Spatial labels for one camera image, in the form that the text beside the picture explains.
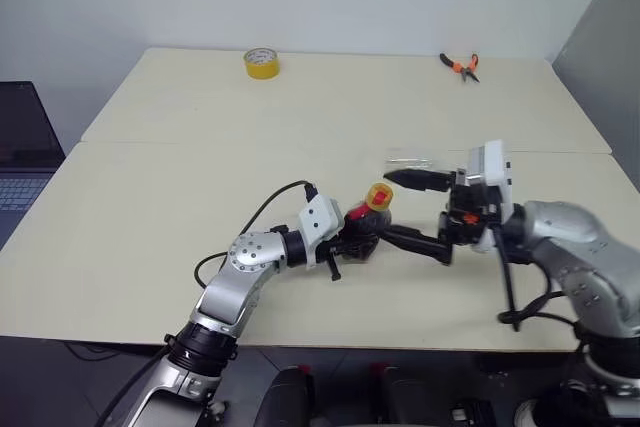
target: orange pliers handle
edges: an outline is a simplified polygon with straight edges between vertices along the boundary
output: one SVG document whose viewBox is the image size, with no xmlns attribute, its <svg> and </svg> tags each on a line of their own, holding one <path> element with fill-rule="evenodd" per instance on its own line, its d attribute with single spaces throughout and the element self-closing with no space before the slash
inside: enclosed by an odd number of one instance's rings
<svg viewBox="0 0 640 427">
<path fill-rule="evenodd" d="M 461 74 L 463 80 L 467 80 L 467 76 L 471 77 L 476 82 L 480 82 L 474 75 L 476 67 L 478 66 L 478 56 L 476 54 L 471 55 L 471 63 L 468 66 L 462 65 L 460 62 L 454 62 L 445 54 L 440 54 L 440 60 L 444 65 L 453 69 L 456 74 Z"/>
</svg>

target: yellow tape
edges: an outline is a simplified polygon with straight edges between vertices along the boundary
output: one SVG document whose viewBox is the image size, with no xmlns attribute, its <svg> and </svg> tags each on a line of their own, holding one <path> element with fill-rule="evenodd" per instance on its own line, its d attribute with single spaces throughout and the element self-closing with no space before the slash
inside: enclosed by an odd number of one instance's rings
<svg viewBox="0 0 640 427">
<path fill-rule="evenodd" d="M 247 67 L 247 74 L 254 79 L 270 79 L 280 72 L 278 54 L 275 50 L 264 47 L 251 49 L 244 54 L 244 65 Z"/>
</svg>

